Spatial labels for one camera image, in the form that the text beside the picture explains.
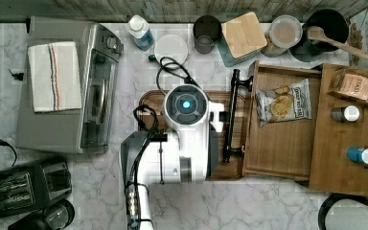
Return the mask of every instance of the black cable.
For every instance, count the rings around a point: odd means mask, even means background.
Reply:
[[[168,60],[170,60],[171,62],[168,62],[168,63],[163,64],[163,61],[164,61],[165,59],[168,59]],[[174,70],[176,70],[176,69],[177,69],[177,68],[176,68],[177,66],[178,66],[178,68],[179,68],[179,69],[181,69],[181,70],[185,73],[186,77],[183,77],[183,76],[178,75],[178,74],[176,74],[175,72],[173,72]],[[199,85],[198,85],[198,84],[196,83],[196,81],[191,77],[190,73],[187,71],[187,69],[186,69],[183,65],[181,65],[180,63],[178,63],[175,59],[173,59],[173,58],[171,58],[171,57],[161,57],[161,59],[160,59],[160,69],[159,69],[159,71],[157,72],[157,75],[156,75],[156,84],[157,84],[157,88],[158,88],[158,89],[159,89],[159,90],[160,90],[164,95],[166,95],[166,93],[165,93],[165,92],[164,92],[164,90],[160,87],[160,83],[159,83],[160,73],[161,73],[163,70],[164,70],[164,71],[166,71],[167,73],[171,74],[171,75],[174,75],[174,76],[176,76],[176,77],[178,77],[178,78],[183,79],[185,83],[193,84],[193,85],[195,85],[195,86],[199,87]]]
[[[160,153],[160,184],[164,184],[164,179],[163,179],[163,148],[162,148],[162,144],[160,142],[160,149],[159,149],[159,153]]]
[[[125,190],[130,186],[132,185],[133,182],[131,181],[128,181],[127,184],[125,185]],[[137,183],[137,186],[143,186],[145,189],[146,189],[146,192],[149,194],[149,188],[148,186],[142,184],[142,183]]]
[[[17,73],[17,74],[14,74],[12,73],[11,69],[9,69],[9,72],[11,73],[11,76],[15,79],[15,80],[18,80],[18,81],[23,81],[23,73]]]
[[[148,112],[153,117],[153,123],[152,123],[150,128],[147,128],[146,124],[143,122],[143,120],[139,119],[138,111]],[[152,109],[151,107],[149,107],[147,104],[142,104],[142,105],[136,107],[133,110],[133,116],[136,119],[136,121],[138,122],[139,127],[141,127],[142,129],[144,129],[148,132],[146,140],[143,143],[143,146],[141,147],[139,153],[137,154],[137,156],[136,156],[136,158],[133,162],[132,168],[130,169],[130,177],[129,177],[129,181],[131,181],[131,179],[133,177],[133,184],[134,184],[134,188],[135,188],[135,194],[138,195],[138,198],[137,198],[138,228],[137,229],[140,229],[140,223],[142,221],[141,220],[141,213],[140,213],[140,197],[139,197],[139,189],[138,189],[140,183],[137,182],[137,174],[138,174],[138,171],[139,171],[139,164],[140,164],[140,161],[142,159],[143,153],[145,152],[146,148],[148,147],[151,138],[156,133],[158,133],[159,130],[158,130],[157,114],[156,114],[155,110]]]
[[[11,144],[9,144],[8,142],[6,142],[2,139],[0,139],[0,146],[6,146],[6,147],[11,148],[11,150],[13,151],[13,154],[14,154],[14,160],[13,160],[13,163],[11,165],[14,166],[14,164],[17,161],[17,152],[16,152],[16,150],[11,146]]]

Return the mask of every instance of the wooden drawer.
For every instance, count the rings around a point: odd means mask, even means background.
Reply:
[[[368,165],[358,164],[346,157],[348,147],[368,148],[368,106],[349,99],[330,95],[330,85],[341,68],[354,70],[368,78],[368,69],[324,64],[322,85],[312,152],[310,189],[368,196]],[[331,119],[334,107],[356,105],[361,117],[355,123],[337,123]]]
[[[243,175],[255,173],[294,180],[309,180],[321,72],[262,65],[256,61],[253,75]],[[254,100],[256,89],[274,89],[304,79],[310,81],[312,119],[266,124],[259,127]]]

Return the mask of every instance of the wooden spoon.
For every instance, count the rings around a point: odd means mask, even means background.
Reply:
[[[334,47],[337,47],[341,50],[348,52],[349,54],[358,56],[359,58],[368,59],[368,53],[362,50],[359,50],[355,47],[352,47],[350,45],[343,44],[343,43],[340,43],[339,41],[335,41],[333,39],[328,38],[325,35],[324,30],[320,27],[316,27],[316,26],[309,27],[307,31],[307,35],[310,40],[319,40],[319,41],[327,42],[333,45]]]

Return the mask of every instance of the striped towel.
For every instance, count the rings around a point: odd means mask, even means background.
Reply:
[[[56,42],[28,49],[34,112],[81,108],[79,61],[75,42]]]

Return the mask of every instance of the snack bag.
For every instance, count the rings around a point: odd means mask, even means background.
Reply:
[[[308,79],[272,90],[257,89],[255,98],[260,127],[312,117]]]

